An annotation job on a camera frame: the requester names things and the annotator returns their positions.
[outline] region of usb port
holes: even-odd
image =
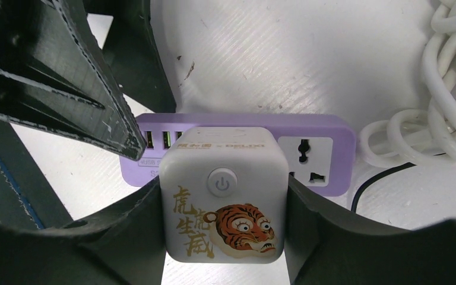
[[[170,132],[163,132],[163,148],[167,150],[171,145],[172,142],[170,140]]]
[[[148,143],[148,148],[153,149],[153,136],[150,131],[145,132],[146,141]]]

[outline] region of coiled white cable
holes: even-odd
[[[374,122],[359,134],[361,157],[377,167],[456,162],[456,0],[440,0],[432,18],[435,34],[422,56],[423,80],[432,95],[427,111],[404,110],[388,121]],[[387,142],[370,146],[370,137],[387,132]],[[444,156],[434,156],[440,149]]]

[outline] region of purple power strip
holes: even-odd
[[[260,126],[267,128],[276,140],[280,137],[332,138],[330,181],[327,186],[309,188],[331,197],[343,195],[350,186],[356,157],[356,134],[342,119],[333,115],[145,113],[137,117],[137,124],[144,138],[146,132],[151,132],[153,148],[146,149],[139,161],[120,157],[123,179],[132,186],[142,187],[158,175],[158,166],[167,151],[163,132],[169,132],[173,144],[178,132],[194,126]]]

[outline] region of white cube adapter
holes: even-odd
[[[159,172],[172,258],[266,264],[282,254],[289,166],[270,131],[191,128]]]

